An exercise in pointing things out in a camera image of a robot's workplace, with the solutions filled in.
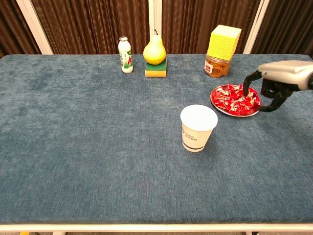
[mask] honey jar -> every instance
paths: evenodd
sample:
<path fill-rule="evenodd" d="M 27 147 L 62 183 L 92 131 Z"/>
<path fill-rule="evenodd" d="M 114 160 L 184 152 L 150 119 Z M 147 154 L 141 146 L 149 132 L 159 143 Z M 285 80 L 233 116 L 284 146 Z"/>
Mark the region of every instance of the honey jar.
<path fill-rule="evenodd" d="M 229 72 L 230 60 L 223 60 L 206 54 L 204 72 L 211 77 L 226 76 Z"/>

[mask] plastic bottle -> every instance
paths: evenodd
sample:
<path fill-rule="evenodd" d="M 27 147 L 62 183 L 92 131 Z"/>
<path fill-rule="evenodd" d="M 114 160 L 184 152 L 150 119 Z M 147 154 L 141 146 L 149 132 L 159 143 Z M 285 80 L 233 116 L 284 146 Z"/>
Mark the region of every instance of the plastic bottle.
<path fill-rule="evenodd" d="M 121 68 L 124 73 L 131 73 L 133 71 L 133 59 L 131 45 L 127 37 L 122 36 L 119 38 L 118 44 L 119 57 L 121 60 Z"/>

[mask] sponge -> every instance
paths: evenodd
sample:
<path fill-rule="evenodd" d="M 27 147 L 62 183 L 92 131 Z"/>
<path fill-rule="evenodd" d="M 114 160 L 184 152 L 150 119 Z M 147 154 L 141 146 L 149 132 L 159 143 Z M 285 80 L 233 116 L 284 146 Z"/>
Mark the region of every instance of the sponge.
<path fill-rule="evenodd" d="M 230 60 L 235 53 L 241 28 L 218 25 L 211 33 L 207 54 L 223 60 Z"/>
<path fill-rule="evenodd" d="M 146 77 L 166 77 L 167 58 L 158 65 L 147 63 L 145 74 Z"/>

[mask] floor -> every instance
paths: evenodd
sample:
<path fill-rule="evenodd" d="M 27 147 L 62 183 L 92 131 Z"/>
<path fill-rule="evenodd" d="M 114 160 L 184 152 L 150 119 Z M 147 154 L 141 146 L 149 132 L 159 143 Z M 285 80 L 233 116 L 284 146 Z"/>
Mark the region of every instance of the floor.
<path fill-rule="evenodd" d="M 19 235 L 19 233 L 0 233 L 0 235 Z M 52 235 L 52 233 L 30 233 L 30 235 Z M 233 233 L 67 233 L 67 235 L 246 235 Z M 260 232 L 259 235 L 313 235 L 313 232 Z"/>

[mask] white table edge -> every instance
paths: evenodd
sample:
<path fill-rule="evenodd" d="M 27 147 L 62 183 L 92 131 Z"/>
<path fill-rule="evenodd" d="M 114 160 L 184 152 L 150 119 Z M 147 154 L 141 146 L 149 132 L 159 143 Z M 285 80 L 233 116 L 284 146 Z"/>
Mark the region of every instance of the white table edge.
<path fill-rule="evenodd" d="M 0 232 L 311 232 L 313 224 L 0 224 Z"/>

